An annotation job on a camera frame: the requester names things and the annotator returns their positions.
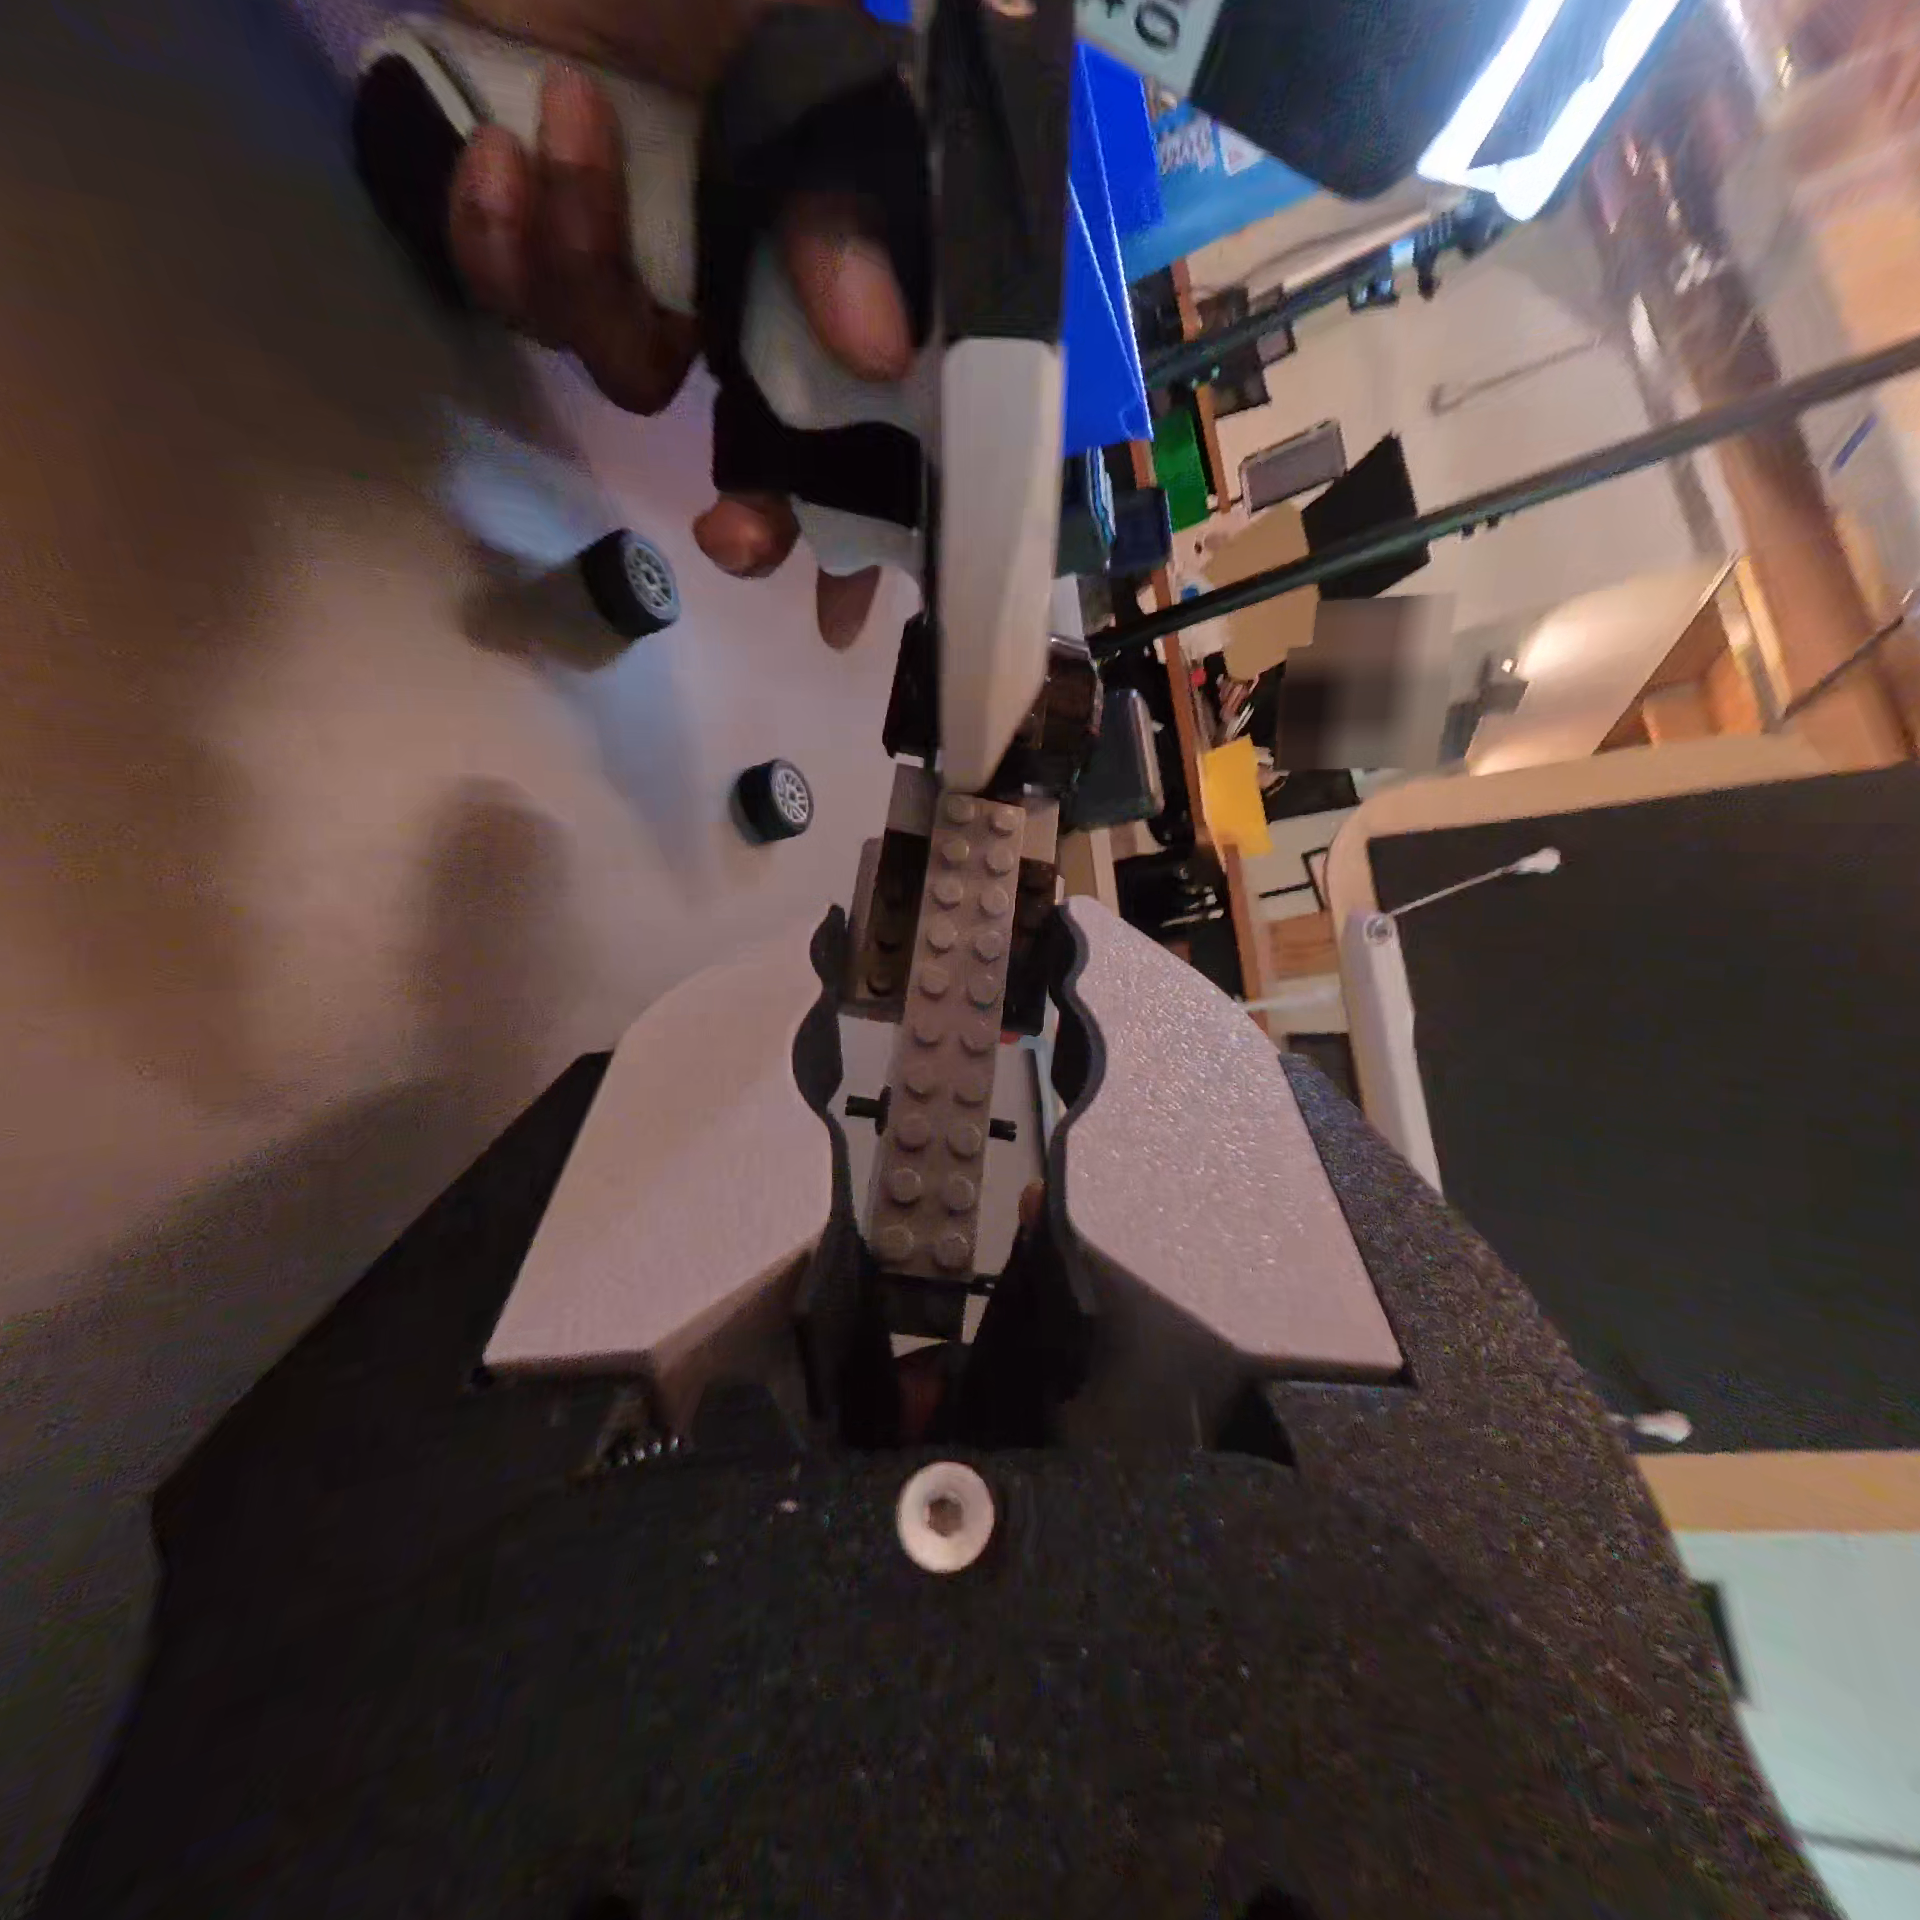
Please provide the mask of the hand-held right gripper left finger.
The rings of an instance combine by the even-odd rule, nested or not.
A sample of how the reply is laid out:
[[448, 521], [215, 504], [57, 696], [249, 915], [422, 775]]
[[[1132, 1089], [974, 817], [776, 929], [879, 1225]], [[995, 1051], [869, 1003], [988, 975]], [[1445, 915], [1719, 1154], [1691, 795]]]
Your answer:
[[690, 1435], [709, 1386], [792, 1329], [835, 1219], [843, 952], [831, 904], [621, 1037], [483, 1349], [492, 1379], [628, 1379]]

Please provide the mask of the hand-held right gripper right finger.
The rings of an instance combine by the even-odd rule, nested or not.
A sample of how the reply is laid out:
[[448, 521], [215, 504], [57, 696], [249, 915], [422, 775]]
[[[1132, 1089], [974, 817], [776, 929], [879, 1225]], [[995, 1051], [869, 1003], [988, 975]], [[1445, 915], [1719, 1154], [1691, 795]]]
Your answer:
[[1262, 1028], [1094, 898], [1061, 909], [1061, 1045], [1088, 1076], [1054, 1132], [1070, 1248], [1145, 1362], [1226, 1379], [1391, 1382], [1381, 1293]]

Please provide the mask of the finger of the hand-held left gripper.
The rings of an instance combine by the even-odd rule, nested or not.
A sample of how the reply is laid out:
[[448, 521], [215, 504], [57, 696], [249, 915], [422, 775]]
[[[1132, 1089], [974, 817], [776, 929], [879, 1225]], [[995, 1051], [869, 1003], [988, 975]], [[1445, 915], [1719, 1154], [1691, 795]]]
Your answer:
[[1061, 513], [1064, 355], [1030, 339], [947, 339], [928, 454], [943, 782], [983, 795], [1044, 682]]

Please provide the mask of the grey brick toy car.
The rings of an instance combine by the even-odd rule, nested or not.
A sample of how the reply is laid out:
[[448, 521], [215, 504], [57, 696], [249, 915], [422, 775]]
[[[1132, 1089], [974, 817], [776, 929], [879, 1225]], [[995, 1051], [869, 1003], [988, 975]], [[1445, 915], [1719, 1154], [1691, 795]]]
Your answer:
[[1101, 739], [1083, 640], [1054, 638], [1041, 692], [978, 791], [943, 782], [940, 672], [928, 613], [907, 621], [881, 723], [893, 784], [863, 849], [843, 1008], [898, 1025], [870, 1100], [863, 1240], [887, 1334], [960, 1339], [991, 1286], [978, 1266], [995, 1063], [1044, 1022], [1044, 923], [1061, 894], [1061, 819]]

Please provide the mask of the small black toy wheel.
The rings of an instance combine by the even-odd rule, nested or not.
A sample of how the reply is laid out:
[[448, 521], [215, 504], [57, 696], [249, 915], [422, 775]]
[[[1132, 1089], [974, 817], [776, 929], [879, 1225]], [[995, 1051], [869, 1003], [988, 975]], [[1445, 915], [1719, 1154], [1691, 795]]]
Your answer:
[[746, 847], [780, 847], [811, 832], [814, 788], [789, 757], [766, 757], [731, 782], [731, 822]]
[[666, 633], [682, 618], [666, 557], [634, 529], [610, 529], [575, 557], [575, 573], [596, 618], [621, 640]]

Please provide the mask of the person's left hand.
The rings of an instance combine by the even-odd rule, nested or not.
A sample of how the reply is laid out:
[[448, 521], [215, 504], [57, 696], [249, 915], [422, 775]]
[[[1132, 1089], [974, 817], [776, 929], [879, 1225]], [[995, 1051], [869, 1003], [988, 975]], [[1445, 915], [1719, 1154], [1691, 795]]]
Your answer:
[[[758, 21], [780, 5], [452, 5], [495, 35], [542, 48], [538, 138], [480, 127], [450, 186], [450, 252], [467, 294], [516, 335], [571, 354], [621, 407], [659, 415], [694, 355], [694, 323], [663, 311], [628, 250], [628, 160], [618, 114], [590, 78], [623, 72], [701, 98]], [[881, 252], [879, 215], [851, 192], [807, 190], [780, 205], [776, 252], [811, 335], [856, 378], [900, 378], [917, 354]]]

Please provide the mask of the blue toy set box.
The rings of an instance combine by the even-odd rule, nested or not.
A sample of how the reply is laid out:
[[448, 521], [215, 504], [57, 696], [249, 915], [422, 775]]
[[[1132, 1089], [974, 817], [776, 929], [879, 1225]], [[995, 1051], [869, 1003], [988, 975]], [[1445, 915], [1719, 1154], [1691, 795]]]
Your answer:
[[1131, 288], [1315, 192], [1094, 47], [1075, 48], [1064, 252], [1064, 456], [1148, 435]]

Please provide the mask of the green bin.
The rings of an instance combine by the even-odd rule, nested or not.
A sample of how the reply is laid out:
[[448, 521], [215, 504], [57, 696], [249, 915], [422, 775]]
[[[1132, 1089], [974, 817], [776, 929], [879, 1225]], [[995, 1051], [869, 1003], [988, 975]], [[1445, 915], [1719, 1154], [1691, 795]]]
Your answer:
[[1152, 420], [1152, 473], [1175, 535], [1210, 516], [1210, 469], [1193, 406], [1175, 402]]

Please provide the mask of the yellow block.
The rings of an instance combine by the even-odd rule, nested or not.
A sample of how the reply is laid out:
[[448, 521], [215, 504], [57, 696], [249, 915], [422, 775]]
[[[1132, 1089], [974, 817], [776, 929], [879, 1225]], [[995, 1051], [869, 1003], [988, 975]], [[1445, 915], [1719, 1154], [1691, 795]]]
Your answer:
[[1197, 822], [1219, 857], [1261, 859], [1270, 854], [1262, 817], [1261, 747], [1238, 735], [1197, 754]]

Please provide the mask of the black case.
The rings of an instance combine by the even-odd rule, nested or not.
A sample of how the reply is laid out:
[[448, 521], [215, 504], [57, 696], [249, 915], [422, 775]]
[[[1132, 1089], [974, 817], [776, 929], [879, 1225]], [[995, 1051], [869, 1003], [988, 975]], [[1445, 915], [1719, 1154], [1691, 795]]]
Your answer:
[[1384, 435], [1354, 467], [1304, 505], [1304, 532], [1315, 558], [1327, 548], [1375, 535], [1418, 513], [1404, 442]]

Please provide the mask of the bright ceiling light panel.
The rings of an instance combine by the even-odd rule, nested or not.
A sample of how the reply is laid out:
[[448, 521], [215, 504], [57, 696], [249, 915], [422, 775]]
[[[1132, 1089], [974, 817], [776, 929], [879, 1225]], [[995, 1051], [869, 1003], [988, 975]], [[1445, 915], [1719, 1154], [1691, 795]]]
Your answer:
[[1539, 219], [1685, 5], [1526, 5], [1415, 172]]

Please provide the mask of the long black pole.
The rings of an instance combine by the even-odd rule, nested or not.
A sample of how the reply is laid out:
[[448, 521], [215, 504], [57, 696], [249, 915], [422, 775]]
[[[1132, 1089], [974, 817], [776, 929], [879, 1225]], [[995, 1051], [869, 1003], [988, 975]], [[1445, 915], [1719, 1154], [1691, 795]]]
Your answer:
[[1866, 390], [1888, 386], [1914, 373], [1916, 335], [1891, 342], [1888, 349], [1847, 355], [1844, 363], [1798, 376], [1786, 386], [1771, 386], [1764, 391], [1719, 402], [1681, 420], [1648, 427], [1637, 438], [1592, 447], [1572, 461], [1541, 467], [1502, 486], [1453, 500], [1423, 516], [1384, 527], [1375, 535], [1327, 548], [1315, 558], [1307, 557], [1298, 562], [1256, 573], [1247, 580], [1213, 588], [1200, 598], [1184, 598], [1168, 610], [1155, 610], [1148, 618], [1132, 621], [1131, 627], [1101, 632], [1098, 638], [1091, 638], [1091, 656], [1098, 668], [1104, 668], [1127, 652], [1148, 650], [1161, 638], [1175, 638], [1188, 627], [1256, 607], [1298, 588], [1341, 580], [1354, 573], [1369, 573], [1391, 558], [1404, 558], [1415, 548], [1426, 548], [1444, 539], [1469, 539], [1478, 529], [1492, 529], [1500, 522], [1526, 516], [1527, 511], [1541, 511], [1556, 500], [1590, 495], [1620, 478], [1631, 478], [1644, 467], [1673, 464], [1724, 442], [1775, 431], [1804, 412], [1834, 406], [1840, 399], [1861, 397]]

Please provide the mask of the white board bracket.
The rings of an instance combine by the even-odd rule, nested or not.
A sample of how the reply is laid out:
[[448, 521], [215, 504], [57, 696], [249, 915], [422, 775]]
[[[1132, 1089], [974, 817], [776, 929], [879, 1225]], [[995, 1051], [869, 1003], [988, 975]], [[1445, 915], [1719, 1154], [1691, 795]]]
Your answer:
[[1439, 1197], [1444, 1170], [1426, 1117], [1409, 978], [1391, 915], [1354, 912], [1341, 920], [1337, 983], [1362, 1115]]

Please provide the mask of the black board with wooden frame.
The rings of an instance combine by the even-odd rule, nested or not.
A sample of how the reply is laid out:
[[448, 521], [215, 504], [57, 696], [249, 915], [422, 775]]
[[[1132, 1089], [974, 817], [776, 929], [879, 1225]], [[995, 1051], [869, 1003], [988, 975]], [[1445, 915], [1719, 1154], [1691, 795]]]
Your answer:
[[1916, 766], [1398, 784], [1327, 894], [1398, 920], [1439, 1198], [1666, 1523], [1916, 1534]]

